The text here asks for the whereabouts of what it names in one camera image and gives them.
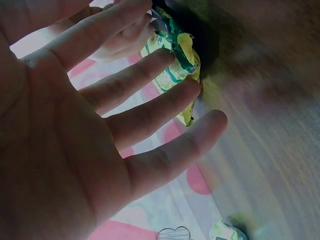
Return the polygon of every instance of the wooden table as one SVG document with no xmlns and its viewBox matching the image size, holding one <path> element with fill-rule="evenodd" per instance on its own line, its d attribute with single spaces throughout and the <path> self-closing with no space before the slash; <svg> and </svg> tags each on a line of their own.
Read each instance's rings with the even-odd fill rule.
<svg viewBox="0 0 320 240">
<path fill-rule="evenodd" d="M 184 0 L 217 27 L 200 115 L 229 124 L 200 163 L 251 240 L 320 239 L 320 0 Z"/>
</svg>

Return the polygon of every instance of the snack package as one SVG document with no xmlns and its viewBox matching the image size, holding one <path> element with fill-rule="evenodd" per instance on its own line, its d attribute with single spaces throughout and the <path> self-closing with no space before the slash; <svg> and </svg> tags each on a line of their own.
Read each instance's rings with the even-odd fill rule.
<svg viewBox="0 0 320 240">
<path fill-rule="evenodd" d="M 210 229 L 210 240 L 248 240 L 246 235 L 238 228 L 230 226 L 219 220 Z"/>
<path fill-rule="evenodd" d="M 188 75 L 199 82 L 200 59 L 196 51 L 192 48 L 193 37 L 189 33 L 183 32 L 175 20 L 163 9 L 157 8 L 157 11 L 164 18 L 169 19 L 171 32 L 156 31 L 141 50 L 141 56 L 145 57 L 160 48 L 166 48 L 174 52 L 174 63 L 153 80 L 155 87 L 159 93 L 162 94 L 174 85 L 180 83 Z M 177 116 L 187 127 L 194 121 L 192 117 L 194 103 L 195 102 L 192 102 Z"/>
</svg>

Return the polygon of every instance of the hand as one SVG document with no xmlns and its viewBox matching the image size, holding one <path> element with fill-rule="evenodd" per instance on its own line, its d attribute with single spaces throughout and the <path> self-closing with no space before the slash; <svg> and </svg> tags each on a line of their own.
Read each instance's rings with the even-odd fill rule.
<svg viewBox="0 0 320 240">
<path fill-rule="evenodd" d="M 108 10 L 120 2 L 121 0 L 115 0 L 114 3 L 110 3 L 104 8 L 87 6 L 73 16 L 58 21 L 41 32 L 48 40 L 53 40 L 70 27 L 79 24 L 83 19 Z M 144 12 L 134 23 L 108 39 L 89 58 L 99 62 L 112 62 L 139 53 L 155 32 L 154 26 L 150 23 L 151 19 L 152 16 Z"/>
<path fill-rule="evenodd" d="M 186 79 L 141 106 L 100 116 L 173 62 L 163 49 L 80 91 L 71 85 L 67 72 L 136 22 L 150 0 L 126 0 L 87 17 L 23 59 L 10 51 L 25 35 L 88 4 L 0 0 L 0 234 L 5 239 L 86 239 L 125 205 L 194 164 L 226 127 L 226 116 L 212 111 L 172 142 L 122 159 L 119 151 L 177 115 L 200 87 Z"/>
</svg>

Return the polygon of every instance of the pink polka dot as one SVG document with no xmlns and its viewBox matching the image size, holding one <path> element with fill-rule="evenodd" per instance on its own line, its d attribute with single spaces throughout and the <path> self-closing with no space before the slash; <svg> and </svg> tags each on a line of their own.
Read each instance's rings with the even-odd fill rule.
<svg viewBox="0 0 320 240">
<path fill-rule="evenodd" d="M 101 225 L 88 240 L 150 240 L 157 233 L 127 223 L 108 220 Z"/>
<path fill-rule="evenodd" d="M 126 59 L 128 60 L 129 63 L 135 64 L 141 59 L 141 56 L 139 53 L 136 53 L 134 55 L 128 56 Z"/>
<path fill-rule="evenodd" d="M 180 136 L 180 132 L 176 123 L 172 122 L 166 126 L 163 134 L 163 143 L 168 143 L 176 137 Z"/>
<path fill-rule="evenodd" d="M 88 58 L 83 60 L 71 70 L 70 78 L 74 78 L 75 76 L 78 76 L 79 74 L 83 73 L 85 70 L 90 68 L 92 65 L 94 65 L 95 63 L 96 61 L 93 61 Z"/>
<path fill-rule="evenodd" d="M 127 148 L 126 150 L 121 151 L 121 152 L 120 152 L 120 156 L 121 156 L 123 159 L 125 159 L 125 158 L 127 158 L 127 157 L 132 156 L 134 153 L 135 153 L 134 149 L 133 149 L 132 147 L 129 147 L 129 148 Z"/>
<path fill-rule="evenodd" d="M 190 188 L 200 195 L 211 194 L 197 164 L 194 164 L 186 171 L 186 180 Z"/>
<path fill-rule="evenodd" d="M 142 88 L 142 95 L 146 98 L 147 101 L 150 101 L 160 94 L 156 89 L 153 82 L 149 82 L 144 88 Z"/>
</svg>

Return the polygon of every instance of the green and yellow wrapper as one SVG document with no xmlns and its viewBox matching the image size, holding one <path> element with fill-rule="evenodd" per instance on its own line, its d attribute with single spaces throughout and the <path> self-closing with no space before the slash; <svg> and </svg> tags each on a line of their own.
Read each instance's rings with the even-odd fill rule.
<svg viewBox="0 0 320 240">
<path fill-rule="evenodd" d="M 153 80 L 155 87 L 159 93 L 162 94 L 183 81 L 188 75 L 199 82 L 200 59 L 192 47 L 193 37 L 189 33 L 179 29 L 174 19 L 163 9 L 158 8 L 157 11 L 169 19 L 171 32 L 169 34 L 163 32 L 154 33 L 141 50 L 141 56 L 144 58 L 161 48 L 166 48 L 174 52 L 174 63 Z M 192 117 L 194 104 L 195 102 L 190 103 L 190 105 L 177 116 L 187 127 L 194 121 Z"/>
</svg>

